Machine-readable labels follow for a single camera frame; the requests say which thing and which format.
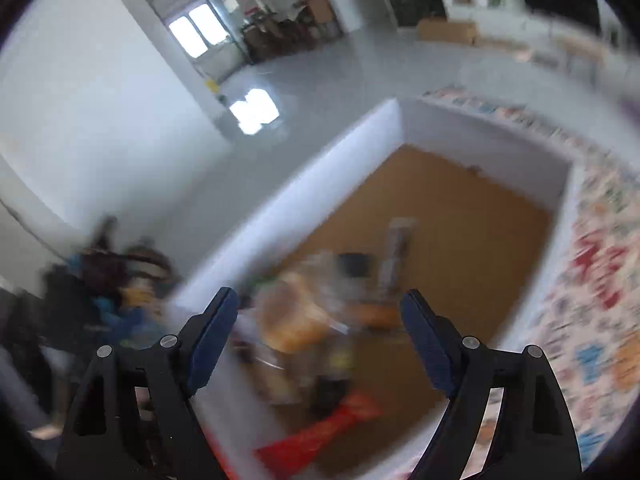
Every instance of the tiled floor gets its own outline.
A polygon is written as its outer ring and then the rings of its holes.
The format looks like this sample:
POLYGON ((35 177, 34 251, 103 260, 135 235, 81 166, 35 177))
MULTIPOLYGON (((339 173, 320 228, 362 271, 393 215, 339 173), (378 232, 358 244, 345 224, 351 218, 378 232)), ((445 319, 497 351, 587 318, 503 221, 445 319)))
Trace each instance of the tiled floor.
POLYGON ((252 88, 266 90, 280 118, 254 136, 243 135, 232 116, 221 120, 234 149, 156 225, 159 248, 188 273, 297 168, 379 102, 451 85, 494 102, 526 105, 640 169, 637 127, 587 83, 499 52, 367 29, 312 52, 246 67, 222 85, 230 103, 252 88))

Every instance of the cardboard box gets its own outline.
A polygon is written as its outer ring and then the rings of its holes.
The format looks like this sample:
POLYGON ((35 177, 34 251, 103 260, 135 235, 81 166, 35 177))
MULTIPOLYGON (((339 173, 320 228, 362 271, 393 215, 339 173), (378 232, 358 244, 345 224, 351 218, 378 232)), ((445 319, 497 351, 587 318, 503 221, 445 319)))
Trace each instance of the cardboard box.
POLYGON ((443 41, 473 45, 478 37, 475 22, 449 22, 446 18, 423 18, 417 25, 423 41, 443 41))

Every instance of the screw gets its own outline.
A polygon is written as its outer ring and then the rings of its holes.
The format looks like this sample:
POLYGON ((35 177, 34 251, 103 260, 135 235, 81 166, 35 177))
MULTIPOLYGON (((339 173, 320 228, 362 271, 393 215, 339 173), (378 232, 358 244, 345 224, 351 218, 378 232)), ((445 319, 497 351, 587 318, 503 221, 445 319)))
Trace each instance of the screw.
POLYGON ((535 345, 527 346, 527 352, 531 357, 535 357, 536 359, 542 357, 542 348, 535 345))
POLYGON ((475 350, 480 346, 480 342, 475 337, 467 336, 462 340, 462 345, 470 350, 475 350))
POLYGON ((111 348, 109 345, 103 345, 98 348, 98 351, 96 353, 98 354, 98 357, 107 357, 111 355, 112 350, 113 348, 111 348))
POLYGON ((166 335, 160 340, 160 346, 162 348, 171 348, 178 342, 178 338, 175 335, 166 335))

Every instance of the yellow object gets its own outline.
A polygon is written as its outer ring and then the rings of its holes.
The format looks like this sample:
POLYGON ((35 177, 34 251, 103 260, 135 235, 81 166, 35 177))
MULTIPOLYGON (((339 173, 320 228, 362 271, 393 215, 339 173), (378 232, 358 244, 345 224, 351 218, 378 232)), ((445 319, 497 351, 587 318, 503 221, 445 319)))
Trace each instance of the yellow object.
POLYGON ((155 300, 153 291, 149 288, 130 286, 122 288, 120 291, 122 293, 123 306, 142 306, 155 300))
POLYGON ((353 368, 351 349, 340 348, 334 351, 329 358, 329 366, 331 370, 339 370, 341 372, 351 370, 353 368))
POLYGON ((213 81, 213 79, 205 79, 204 84, 207 85, 207 88, 211 90, 214 94, 220 92, 220 85, 213 81))

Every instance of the television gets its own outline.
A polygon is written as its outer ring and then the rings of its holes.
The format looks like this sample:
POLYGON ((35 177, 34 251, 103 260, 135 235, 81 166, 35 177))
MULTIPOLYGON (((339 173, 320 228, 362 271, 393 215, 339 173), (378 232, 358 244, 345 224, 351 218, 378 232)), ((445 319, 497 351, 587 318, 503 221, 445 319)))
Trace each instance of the television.
POLYGON ((561 16, 600 35, 598 0, 524 0, 532 12, 561 16))

